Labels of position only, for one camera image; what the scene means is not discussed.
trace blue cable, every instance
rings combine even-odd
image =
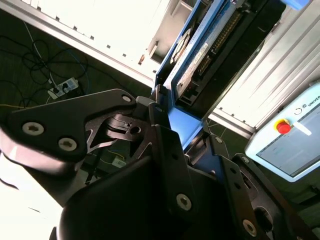
[[[64,49],[58,42],[56,42],[56,41],[54,41],[54,42],[59,48]],[[86,80],[87,80],[87,88],[86,88],[86,93],[85,93],[87,95],[87,94],[89,94],[89,91],[90,91],[90,80],[89,80],[88,73],[87,73],[85,67],[80,63],[78,58],[70,50],[67,50],[67,52],[76,60],[76,62],[78,64],[80,64],[80,66],[82,67],[82,69],[84,71],[84,74],[85,74]]]

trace white panel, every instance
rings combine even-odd
[[[0,0],[0,8],[153,87],[160,65],[149,59],[138,63],[170,1]]]

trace power strip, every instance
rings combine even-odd
[[[79,87],[78,80],[74,77],[60,83],[56,87],[51,88],[48,90],[48,94],[52,99],[60,98],[61,96],[67,94],[68,92],[77,89]]]

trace electrical outlet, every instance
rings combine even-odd
[[[78,87],[79,87],[78,80],[72,77],[67,81],[60,83],[56,87],[51,88],[48,91],[48,94],[52,99],[57,99]]]
[[[127,163],[125,161],[123,161],[120,157],[116,156],[112,162],[112,165],[117,168],[122,168],[125,165],[127,165]]]

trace white cable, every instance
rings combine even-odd
[[[51,98],[51,96],[48,97],[48,99],[46,100],[45,104],[49,103],[50,98]]]
[[[209,128],[219,125],[219,123],[215,123],[209,126]]]
[[[43,62],[43,64],[44,64],[44,66],[45,66],[45,67],[48,69],[48,71],[49,71],[49,81],[51,80],[51,81],[53,82],[54,86],[57,87],[57,84],[56,84],[54,78],[52,77],[52,74],[51,74],[51,72],[50,72],[50,69],[47,67],[47,65],[45,64],[45,62],[44,62],[44,60],[43,60],[43,58],[42,58],[42,56],[41,56],[41,54],[40,54],[40,52],[38,51],[38,48],[37,48],[37,46],[36,46],[36,44],[35,44],[35,41],[34,41],[34,38],[32,37],[32,34],[31,34],[31,32],[30,32],[30,30],[29,30],[29,28],[28,28],[28,25],[26,24],[25,21],[23,21],[23,24],[25,25],[25,28],[26,28],[26,30],[27,30],[30,38],[31,38],[32,45],[34,46],[36,53],[39,55],[40,59],[42,60],[42,62]]]
[[[224,135],[224,133],[225,133],[226,130],[227,130],[227,128],[225,127],[224,130],[223,130],[223,132],[222,132],[222,134],[221,134],[221,136],[220,136],[220,138],[222,138],[222,136]]]

